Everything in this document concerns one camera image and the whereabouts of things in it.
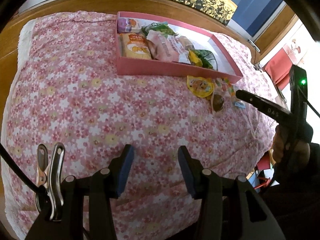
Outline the person's right hand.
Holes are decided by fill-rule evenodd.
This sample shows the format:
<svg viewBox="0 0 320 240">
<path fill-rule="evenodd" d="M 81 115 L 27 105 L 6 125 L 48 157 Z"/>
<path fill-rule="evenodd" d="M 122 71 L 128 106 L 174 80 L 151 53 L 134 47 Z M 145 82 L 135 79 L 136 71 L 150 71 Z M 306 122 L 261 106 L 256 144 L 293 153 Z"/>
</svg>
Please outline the person's right hand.
<svg viewBox="0 0 320 240">
<path fill-rule="evenodd" d="M 272 158 L 276 163 L 280 163 L 283 157 L 291 157 L 292 160 L 298 164 L 307 164 L 310 159 L 310 145 L 303 140 L 296 140 L 290 149 L 288 140 L 288 131 L 285 127 L 278 125 L 273 139 L 273 153 Z"/>
</svg>

